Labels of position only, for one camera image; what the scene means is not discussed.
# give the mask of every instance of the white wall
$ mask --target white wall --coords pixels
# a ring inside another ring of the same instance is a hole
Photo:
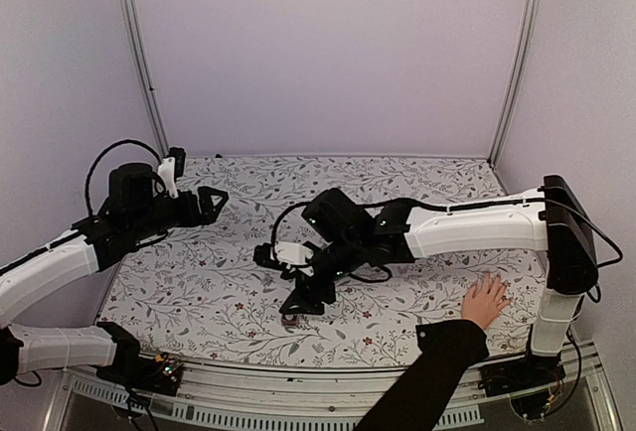
[[[486,157],[524,0],[137,0],[193,154]]]
[[[602,270],[592,333],[625,429],[636,429],[635,0],[541,0],[521,95],[499,171],[510,191],[564,176],[626,253]],[[601,256],[609,256],[600,247]]]
[[[0,0],[0,19],[0,263],[7,263],[85,216],[83,179],[104,146],[123,137],[152,140],[119,0]],[[132,158],[150,159],[124,150],[97,170],[97,204],[108,171]],[[107,279],[64,289],[23,323],[91,323]],[[15,393],[14,386],[0,390],[0,428],[37,429],[39,392]]]

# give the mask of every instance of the perforated rail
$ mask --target perforated rail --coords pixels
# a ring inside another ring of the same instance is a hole
[[[73,392],[112,406],[126,408],[128,393],[105,382],[74,376]],[[143,412],[139,406],[135,411]],[[355,418],[302,418],[288,416],[248,415],[246,413],[213,409],[193,403],[171,402],[168,399],[153,402],[153,414],[157,417],[200,425],[224,431],[354,431],[359,419]],[[447,410],[440,418],[436,430],[454,429],[483,423],[478,406],[465,406]]]

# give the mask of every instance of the black sleeve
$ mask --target black sleeve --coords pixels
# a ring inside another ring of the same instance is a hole
[[[356,426],[356,431],[433,429],[464,371],[488,357],[486,334],[469,320],[417,327],[422,355]]]

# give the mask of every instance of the robotic arm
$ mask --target robotic arm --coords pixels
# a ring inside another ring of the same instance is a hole
[[[415,200],[359,206],[340,190],[320,194],[302,216],[328,242],[275,242],[260,246],[255,261],[281,270],[295,288],[283,303],[283,317],[322,315],[336,300],[335,282],[365,263],[391,276],[387,264],[410,263],[444,252],[524,248],[545,251],[548,282],[521,370],[491,370],[491,375],[534,375],[538,381],[562,374],[560,351],[583,294],[598,280],[591,222],[573,192],[559,176],[548,176],[541,188],[496,200],[446,206]],[[382,207],[371,216],[367,209]],[[511,386],[485,376],[501,392]]]
[[[158,242],[173,227],[215,222],[228,193],[209,187],[199,188],[198,194],[178,191],[175,180],[183,175],[184,162],[184,150],[171,148],[157,172],[143,163],[117,168],[110,173],[109,196],[97,215],[0,269],[0,384],[28,371],[79,364],[100,366],[102,377],[121,384],[135,381],[148,363],[138,356],[139,343],[116,324],[39,329],[13,321],[65,285]],[[159,193],[157,185],[163,187]],[[158,238],[144,242],[153,236]]]

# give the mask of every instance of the floral pattern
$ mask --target floral pattern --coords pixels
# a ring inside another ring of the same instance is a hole
[[[510,284],[513,304],[488,331],[491,355],[521,352],[545,285],[536,256],[524,250],[451,253],[394,266],[394,279],[337,284],[324,316],[283,324],[278,308],[292,283],[252,261],[271,225],[290,204],[339,187],[354,201],[396,197],[457,202],[502,195],[481,160],[410,158],[196,158],[181,189],[208,185],[230,193],[217,223],[173,230],[130,254],[115,277],[100,319],[125,327],[145,350],[189,359],[254,364],[399,366],[418,356],[414,327],[460,316],[461,300],[486,271]],[[291,215],[279,238],[317,234]],[[362,268],[360,274],[377,272]]]

